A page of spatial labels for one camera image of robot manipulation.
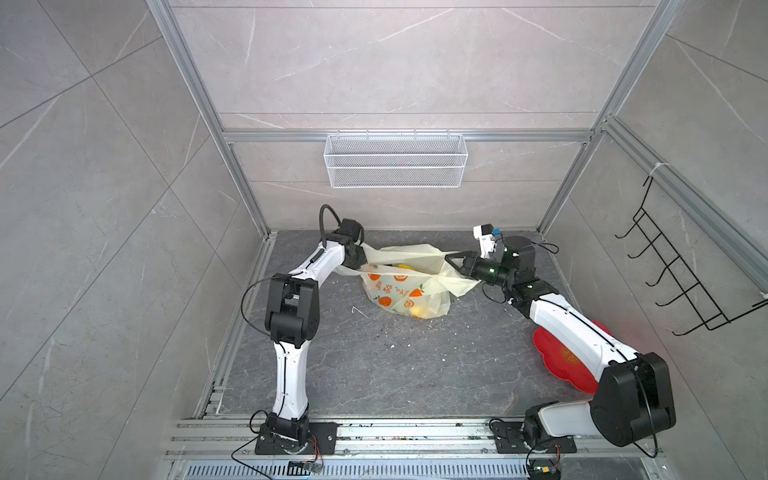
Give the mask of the red flower-shaped plate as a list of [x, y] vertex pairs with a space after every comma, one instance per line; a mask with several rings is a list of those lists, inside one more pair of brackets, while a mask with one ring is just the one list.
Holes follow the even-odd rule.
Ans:
[[598, 388], [598, 380], [592, 369], [560, 340], [558, 334], [571, 333], [573, 328], [576, 328], [577, 332], [586, 333], [588, 339], [594, 339], [601, 345], [604, 341], [594, 333], [594, 330], [601, 330], [606, 338], [611, 336], [611, 332], [600, 322], [587, 320], [588, 326], [586, 326], [572, 315], [570, 319], [571, 322], [562, 325], [552, 316], [543, 317], [543, 323], [537, 324], [538, 329], [533, 334], [533, 343], [541, 354], [545, 367], [552, 375], [568, 381], [583, 393], [594, 395]]

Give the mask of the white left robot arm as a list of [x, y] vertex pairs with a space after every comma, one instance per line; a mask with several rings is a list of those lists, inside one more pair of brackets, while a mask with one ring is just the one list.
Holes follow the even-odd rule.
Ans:
[[307, 360], [320, 324], [320, 288], [340, 266], [367, 262], [364, 227], [352, 219], [328, 233], [320, 229], [316, 249], [298, 267], [269, 279], [264, 326], [276, 354], [276, 398], [263, 424], [263, 436], [298, 453], [310, 440]]

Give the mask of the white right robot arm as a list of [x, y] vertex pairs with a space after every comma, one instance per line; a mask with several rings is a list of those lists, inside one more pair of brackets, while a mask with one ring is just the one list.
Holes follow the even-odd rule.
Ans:
[[551, 334], [597, 383], [589, 400], [541, 404], [527, 410], [523, 438], [544, 451], [559, 438], [601, 436], [617, 447], [637, 445], [677, 423], [669, 368], [655, 353], [639, 353], [581, 314], [538, 277], [536, 245], [504, 238], [488, 225], [475, 230], [479, 251], [446, 255], [459, 274], [500, 288], [506, 304]]

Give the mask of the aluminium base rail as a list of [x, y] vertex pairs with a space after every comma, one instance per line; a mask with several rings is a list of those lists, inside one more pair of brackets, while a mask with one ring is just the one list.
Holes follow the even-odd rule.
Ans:
[[260, 454], [256, 421], [182, 420], [163, 447], [155, 479], [673, 479], [651, 447], [615, 447], [595, 436], [528, 448], [522, 420], [333, 418], [315, 452]]

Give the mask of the cream printed plastic bag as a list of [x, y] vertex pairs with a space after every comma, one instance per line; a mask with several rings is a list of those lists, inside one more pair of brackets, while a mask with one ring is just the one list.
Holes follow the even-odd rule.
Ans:
[[[446, 253], [429, 244], [375, 249], [363, 246], [367, 263], [358, 270], [339, 266], [335, 272], [357, 276], [369, 300], [385, 311], [417, 319], [446, 315], [453, 297], [473, 290], [479, 282], [465, 277], [444, 259]], [[403, 270], [398, 264], [416, 271]]]

